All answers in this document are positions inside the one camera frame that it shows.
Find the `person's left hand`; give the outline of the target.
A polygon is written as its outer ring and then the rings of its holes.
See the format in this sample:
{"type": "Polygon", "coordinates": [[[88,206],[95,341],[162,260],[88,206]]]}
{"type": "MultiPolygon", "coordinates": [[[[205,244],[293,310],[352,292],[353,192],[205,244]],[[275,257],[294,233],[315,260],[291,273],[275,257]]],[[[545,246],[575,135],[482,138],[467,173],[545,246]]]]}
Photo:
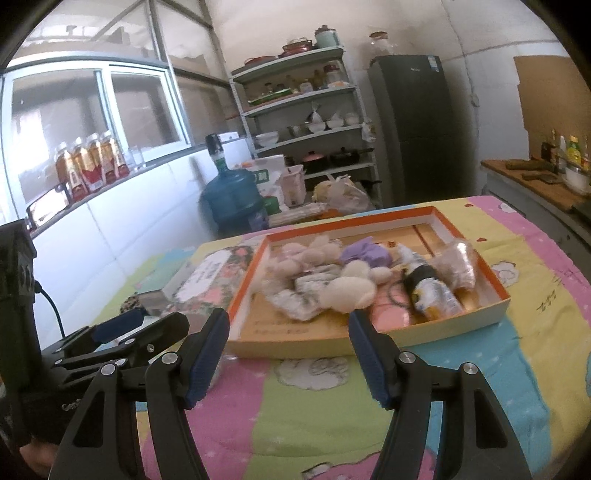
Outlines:
{"type": "Polygon", "coordinates": [[[19,448],[19,453],[35,474],[47,479],[55,462],[58,448],[58,445],[32,437],[27,445],[19,448]]]}

